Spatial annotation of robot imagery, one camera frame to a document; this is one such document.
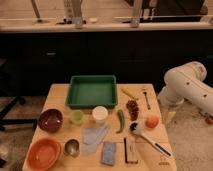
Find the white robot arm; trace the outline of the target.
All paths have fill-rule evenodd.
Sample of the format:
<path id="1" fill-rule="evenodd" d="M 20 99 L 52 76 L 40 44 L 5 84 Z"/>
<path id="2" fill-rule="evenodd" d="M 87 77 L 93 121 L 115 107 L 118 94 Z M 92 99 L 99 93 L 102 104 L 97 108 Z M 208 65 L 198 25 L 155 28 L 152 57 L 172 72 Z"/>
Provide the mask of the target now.
<path id="1" fill-rule="evenodd" d="M 172 120 L 185 99 L 196 105 L 204 116 L 213 117 L 213 87 L 204 83 L 206 76 L 205 66 L 197 61 L 165 73 L 165 86 L 157 96 L 163 124 Z"/>

